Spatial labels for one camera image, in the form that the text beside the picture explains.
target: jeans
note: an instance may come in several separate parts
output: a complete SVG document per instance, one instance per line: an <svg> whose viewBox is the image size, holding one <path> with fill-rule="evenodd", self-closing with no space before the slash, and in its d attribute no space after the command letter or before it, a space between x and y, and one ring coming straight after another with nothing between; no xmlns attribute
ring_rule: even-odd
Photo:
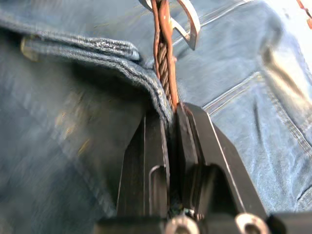
<svg viewBox="0 0 312 234"><path fill-rule="evenodd" d="M312 210L312 79L259 0L198 0L195 51L174 33L181 101L237 148L268 213ZM186 29L177 2L171 15ZM116 213L124 151L153 106L153 15L137 0L0 0L0 230L90 233Z"/></svg>

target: metal clip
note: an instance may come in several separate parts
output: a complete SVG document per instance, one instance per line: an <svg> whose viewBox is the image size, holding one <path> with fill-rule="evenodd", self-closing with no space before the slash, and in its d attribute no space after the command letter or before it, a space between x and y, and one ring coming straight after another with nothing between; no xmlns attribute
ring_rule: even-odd
<svg viewBox="0 0 312 234"><path fill-rule="evenodd" d="M149 11L153 12L151 0L139 0L140 3ZM176 29L187 42L189 47L194 50L196 47L197 37L200 30L200 22L196 10L189 0L177 0L184 9L190 22L190 32L187 33L184 28L171 17L172 28Z"/></svg>

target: denim fabric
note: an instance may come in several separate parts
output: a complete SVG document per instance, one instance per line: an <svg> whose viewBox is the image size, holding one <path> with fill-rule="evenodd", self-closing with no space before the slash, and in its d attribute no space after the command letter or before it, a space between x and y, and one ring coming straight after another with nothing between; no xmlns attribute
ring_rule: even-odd
<svg viewBox="0 0 312 234"><path fill-rule="evenodd" d="M174 33L180 99L233 142L267 212L312 210L312 79L296 39L263 1L192 2L196 50ZM171 15L188 27L176 2ZM172 124L147 66L153 25L137 0L0 0L7 233L89 233L114 215L122 156L149 100Z"/></svg>

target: blue denim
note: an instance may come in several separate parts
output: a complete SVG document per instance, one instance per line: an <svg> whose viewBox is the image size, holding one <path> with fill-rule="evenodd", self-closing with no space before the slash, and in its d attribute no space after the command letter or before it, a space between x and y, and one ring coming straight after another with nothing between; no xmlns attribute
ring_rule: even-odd
<svg viewBox="0 0 312 234"><path fill-rule="evenodd" d="M115 214L122 156L149 103L172 126L150 66L153 16L120 2L0 0L5 233L90 233ZM193 5L196 50L173 36L180 100L235 145L267 212L312 210L312 76L296 39L264 1ZM188 27L175 1L171 15Z"/></svg>

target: metal hook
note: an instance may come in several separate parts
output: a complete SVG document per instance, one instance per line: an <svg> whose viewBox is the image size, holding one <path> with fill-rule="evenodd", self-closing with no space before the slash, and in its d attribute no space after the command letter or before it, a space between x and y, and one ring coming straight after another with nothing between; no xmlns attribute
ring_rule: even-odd
<svg viewBox="0 0 312 234"><path fill-rule="evenodd" d="M153 11L151 0L139 0L140 3L149 11ZM187 33L184 28L171 17L172 28L176 29L187 42L189 47L194 50L196 47L197 37L200 30L200 22L196 10L189 0L177 0L184 9L190 21L190 32Z"/></svg>

